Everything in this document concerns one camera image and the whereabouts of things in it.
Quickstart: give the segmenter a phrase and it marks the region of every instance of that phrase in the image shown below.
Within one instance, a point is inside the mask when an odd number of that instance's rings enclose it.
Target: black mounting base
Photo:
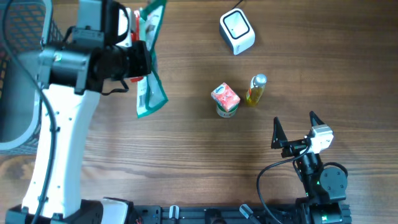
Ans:
[[[103,215],[103,206],[99,201],[93,200],[82,200],[79,211],[75,212],[73,215],[66,219],[62,219],[62,216],[55,214],[53,218],[39,217],[39,224],[87,224],[95,223],[100,224]],[[34,215],[29,214],[21,205],[17,205],[10,208],[6,213],[6,223],[7,224],[30,224],[32,223]]]
[[[341,223],[349,224],[352,222],[349,205],[340,205],[341,213],[336,217],[336,214],[329,211],[329,216],[326,217],[328,222],[322,220],[319,215],[323,211],[307,207],[301,207],[299,204],[291,205],[270,205],[269,208],[283,224],[322,224],[322,223]],[[169,219],[169,207],[160,206],[134,206],[135,211],[141,216],[142,223],[145,224],[215,224],[206,219],[206,211],[216,209],[221,213],[221,218],[226,224],[253,224],[252,221],[246,219],[239,207],[180,207],[179,218],[177,221]],[[264,213],[263,207],[251,207],[254,216],[262,224],[277,224],[275,220]]]

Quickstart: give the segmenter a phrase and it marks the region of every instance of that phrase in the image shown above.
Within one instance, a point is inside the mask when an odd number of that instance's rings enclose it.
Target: wooden table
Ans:
[[[280,151],[270,149],[272,119],[278,116],[288,138],[299,139],[314,110],[335,132],[323,162],[349,170],[346,203],[354,223],[397,223],[398,4],[248,0],[240,7],[256,42],[234,56],[218,23],[235,3],[168,3],[156,50],[169,102],[137,119],[134,84],[129,93],[101,98],[87,137],[83,198],[259,204],[256,176],[281,160]],[[74,3],[55,6],[64,31],[75,23],[76,9]],[[226,82],[244,96],[258,73],[268,76],[259,106],[220,118],[210,92]],[[21,203],[34,159],[0,157],[0,222],[7,208]],[[291,164],[266,172],[261,189],[270,203],[305,196]]]

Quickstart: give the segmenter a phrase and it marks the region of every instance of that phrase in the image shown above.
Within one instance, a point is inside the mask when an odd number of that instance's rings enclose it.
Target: glass bottle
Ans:
[[[267,77],[264,74],[258,74],[251,79],[250,89],[246,94],[246,103],[249,106],[256,106],[262,93],[266,88]]]

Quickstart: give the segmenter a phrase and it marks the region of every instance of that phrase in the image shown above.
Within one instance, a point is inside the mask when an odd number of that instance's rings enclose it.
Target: black mesh basket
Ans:
[[[7,1],[0,0],[0,17]],[[62,35],[52,20],[51,0],[14,0],[6,19],[6,37],[13,52],[41,50]],[[41,100],[0,44],[0,154],[35,154],[40,133]]]

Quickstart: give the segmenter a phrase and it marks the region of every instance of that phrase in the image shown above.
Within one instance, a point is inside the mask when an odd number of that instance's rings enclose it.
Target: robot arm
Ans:
[[[282,149],[282,157],[299,157],[293,165],[307,194],[307,198],[296,201],[302,223],[325,223],[325,219],[326,223],[351,223],[351,217],[344,220],[347,207],[340,204],[346,199],[348,172],[338,163],[324,164],[319,155],[330,146],[333,131],[313,111],[310,112],[310,121],[312,127],[304,139],[288,141],[279,119],[275,118],[271,148]]]
[[[125,19],[119,19],[119,14],[124,14]],[[80,0],[78,22],[71,28],[72,42],[50,42],[36,55],[40,66],[38,80],[54,110],[57,124],[55,155],[39,222],[78,220],[89,223],[82,219],[83,214],[93,211],[96,211],[92,216],[96,221],[102,219],[101,202],[81,200],[81,164],[86,135],[104,79],[122,80],[150,73],[151,61],[145,42],[127,41],[131,39],[130,14],[129,9],[112,0]],[[22,205],[7,213],[7,223],[30,223],[40,209],[51,133],[49,113],[43,106],[32,180]]]

